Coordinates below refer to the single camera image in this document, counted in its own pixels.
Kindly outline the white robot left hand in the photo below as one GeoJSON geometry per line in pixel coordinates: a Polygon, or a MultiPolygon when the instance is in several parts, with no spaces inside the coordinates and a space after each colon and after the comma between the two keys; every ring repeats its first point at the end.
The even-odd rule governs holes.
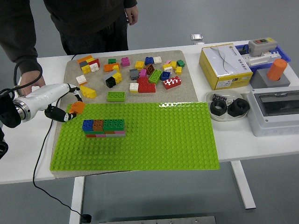
{"type": "Polygon", "coordinates": [[[76,117],[76,113],[67,113],[51,104],[58,101],[67,93],[73,93],[78,101],[82,101],[79,90],[79,87],[72,84],[50,84],[33,91],[22,100],[25,104],[23,120],[31,120],[38,111],[44,111],[46,117],[58,122],[72,120],[76,117]]]}

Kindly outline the person's left hand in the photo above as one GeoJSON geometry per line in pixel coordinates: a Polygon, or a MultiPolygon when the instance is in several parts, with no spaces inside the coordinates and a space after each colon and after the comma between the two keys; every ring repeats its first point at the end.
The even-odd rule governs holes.
{"type": "Polygon", "coordinates": [[[125,8],[127,15],[127,22],[130,26],[135,25],[138,22],[139,10],[137,6],[125,8]]]}

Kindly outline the person's right hand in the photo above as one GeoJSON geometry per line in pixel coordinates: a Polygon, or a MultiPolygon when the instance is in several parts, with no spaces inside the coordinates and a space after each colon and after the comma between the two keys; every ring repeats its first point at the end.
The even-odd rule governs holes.
{"type": "MultiPolygon", "coordinates": [[[[32,81],[34,81],[35,79],[37,79],[40,75],[40,71],[38,70],[34,70],[34,71],[28,71],[22,74],[21,76],[21,81],[20,81],[20,86],[26,85],[32,81]]],[[[26,96],[28,94],[30,94],[32,92],[32,87],[33,86],[38,86],[38,87],[42,87],[45,85],[45,80],[43,78],[43,76],[41,76],[36,82],[34,82],[33,84],[22,88],[22,93],[26,96]]]]}

